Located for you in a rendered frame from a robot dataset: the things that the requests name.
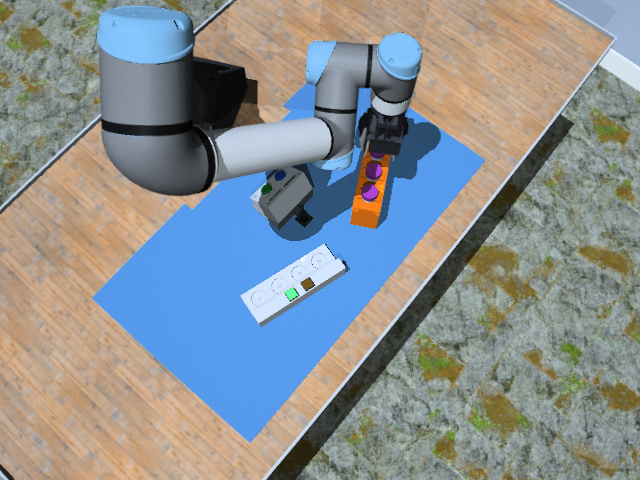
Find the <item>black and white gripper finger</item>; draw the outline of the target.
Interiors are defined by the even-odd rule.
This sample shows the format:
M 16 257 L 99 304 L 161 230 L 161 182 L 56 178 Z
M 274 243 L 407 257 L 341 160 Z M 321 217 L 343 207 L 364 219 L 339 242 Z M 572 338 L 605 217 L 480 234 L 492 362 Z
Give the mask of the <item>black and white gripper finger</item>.
M 369 145 L 370 140 L 367 140 L 367 145 L 366 145 L 366 150 L 364 152 L 364 143 L 365 143 L 365 137 L 366 137 L 366 130 L 367 130 L 367 117 L 368 114 L 366 112 L 364 112 L 364 114 L 360 117 L 359 122 L 358 122 L 358 129 L 359 129 L 359 139 L 360 139 L 360 145 L 361 145 L 361 149 L 363 151 L 363 158 L 366 155 L 367 152 L 367 148 Z
M 408 133 L 408 122 L 407 122 L 407 117 L 405 117 L 404 119 L 404 124 L 403 124 L 403 137 Z M 402 137 L 402 142 L 403 142 L 403 137 Z M 395 161 L 395 155 L 390 155 L 393 156 L 393 161 Z

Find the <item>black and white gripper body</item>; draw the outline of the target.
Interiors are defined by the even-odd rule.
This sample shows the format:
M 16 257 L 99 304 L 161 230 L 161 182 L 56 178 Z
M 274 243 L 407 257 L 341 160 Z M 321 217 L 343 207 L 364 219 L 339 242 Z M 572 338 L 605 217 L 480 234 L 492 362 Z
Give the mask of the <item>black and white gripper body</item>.
M 367 109 L 368 117 L 364 152 L 367 140 L 370 140 L 368 152 L 398 156 L 402 145 L 403 124 L 406 112 L 407 110 L 394 116 L 384 115 L 378 112 L 371 104 L 371 108 Z M 369 136 L 368 134 L 371 135 Z

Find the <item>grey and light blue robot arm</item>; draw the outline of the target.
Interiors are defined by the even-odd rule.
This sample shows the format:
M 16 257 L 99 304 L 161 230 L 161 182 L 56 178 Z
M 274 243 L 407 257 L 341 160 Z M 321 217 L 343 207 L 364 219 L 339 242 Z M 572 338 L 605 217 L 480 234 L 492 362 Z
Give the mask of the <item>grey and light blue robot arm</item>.
M 376 88 L 370 101 L 378 112 L 405 112 L 416 96 L 423 54 L 405 33 L 373 45 L 313 41 L 306 82 L 316 85 L 314 117 L 204 131 L 208 103 L 193 78 L 188 15 L 116 7 L 100 16 L 97 41 L 105 151 L 127 179 L 169 196 L 310 162 L 323 170 L 349 168 L 359 88 Z

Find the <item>blue flat mat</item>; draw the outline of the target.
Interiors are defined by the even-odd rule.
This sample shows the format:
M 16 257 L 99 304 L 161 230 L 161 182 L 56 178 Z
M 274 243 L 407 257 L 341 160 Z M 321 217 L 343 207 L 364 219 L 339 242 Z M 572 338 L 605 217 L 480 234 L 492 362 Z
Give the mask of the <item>blue flat mat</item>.
M 291 166 L 313 188 L 306 227 L 294 214 L 279 230 L 252 207 L 278 169 L 220 181 L 92 297 L 249 443 L 485 162 L 408 107 L 377 227 L 350 224 L 370 94 L 359 88 L 349 168 Z M 260 328 L 240 296 L 323 244 L 345 274 Z

